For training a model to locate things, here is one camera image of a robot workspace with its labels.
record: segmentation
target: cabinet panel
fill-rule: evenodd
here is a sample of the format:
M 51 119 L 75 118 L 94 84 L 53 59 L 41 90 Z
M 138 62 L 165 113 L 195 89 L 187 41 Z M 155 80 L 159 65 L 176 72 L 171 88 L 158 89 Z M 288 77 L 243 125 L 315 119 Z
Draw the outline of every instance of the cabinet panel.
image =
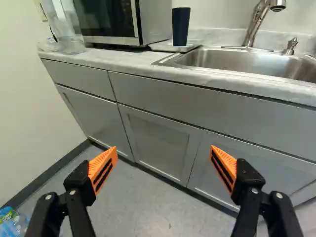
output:
M 136 162 L 186 185 L 202 130 L 119 105 Z
M 86 136 L 134 161 L 117 103 L 57 85 Z
M 109 72 L 118 102 L 315 160 L 316 111 Z
M 47 59 L 42 62 L 55 83 L 115 100 L 107 71 Z
M 316 179 L 316 165 L 313 163 L 205 131 L 188 187 L 232 210 L 236 210 L 236 207 L 209 161 L 211 145 L 222 149 L 234 158 L 244 158 L 248 161 L 266 179 L 267 183 L 263 191 L 267 193 L 281 191 L 291 195 Z

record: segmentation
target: faucet handle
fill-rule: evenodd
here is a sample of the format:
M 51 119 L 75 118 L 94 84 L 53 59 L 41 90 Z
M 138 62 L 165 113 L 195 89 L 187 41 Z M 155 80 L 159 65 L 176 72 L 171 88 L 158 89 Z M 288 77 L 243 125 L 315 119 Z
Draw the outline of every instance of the faucet handle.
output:
M 298 44 L 297 38 L 294 37 L 287 43 L 287 48 L 285 48 L 282 53 L 287 55 L 293 55 L 294 54 L 294 47 Z
M 289 40 L 289 42 L 287 43 L 287 46 L 295 47 L 297 44 L 298 44 L 297 38 L 294 37 L 293 39 Z

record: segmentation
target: microwave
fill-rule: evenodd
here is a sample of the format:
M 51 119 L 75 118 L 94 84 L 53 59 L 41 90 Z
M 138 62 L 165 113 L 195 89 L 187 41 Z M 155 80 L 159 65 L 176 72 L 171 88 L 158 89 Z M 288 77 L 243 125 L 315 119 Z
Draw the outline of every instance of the microwave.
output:
M 172 36 L 172 0 L 73 0 L 83 40 L 144 46 Z

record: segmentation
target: cable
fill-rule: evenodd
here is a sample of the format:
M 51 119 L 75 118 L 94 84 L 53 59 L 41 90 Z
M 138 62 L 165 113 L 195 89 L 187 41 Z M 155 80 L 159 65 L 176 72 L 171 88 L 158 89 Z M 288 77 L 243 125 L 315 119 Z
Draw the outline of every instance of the cable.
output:
M 54 37 L 54 40 L 55 40 L 56 42 L 58 42 L 58 40 L 57 40 L 56 36 L 54 35 L 54 33 L 53 33 L 52 29 L 51 29 L 50 24 L 49 24 L 49 28 L 50 28 L 50 32 L 51 32 L 51 34 L 52 34 L 52 35 L 53 35 L 53 37 Z

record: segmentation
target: water bottle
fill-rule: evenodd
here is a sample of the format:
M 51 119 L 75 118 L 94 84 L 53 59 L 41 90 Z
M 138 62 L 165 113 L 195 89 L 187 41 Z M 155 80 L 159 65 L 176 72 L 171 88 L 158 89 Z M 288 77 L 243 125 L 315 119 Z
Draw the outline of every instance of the water bottle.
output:
M 52 32 L 60 44 L 60 50 L 65 54 L 84 52 L 83 37 L 78 31 L 79 20 L 73 2 L 70 0 L 43 0 L 41 4 Z

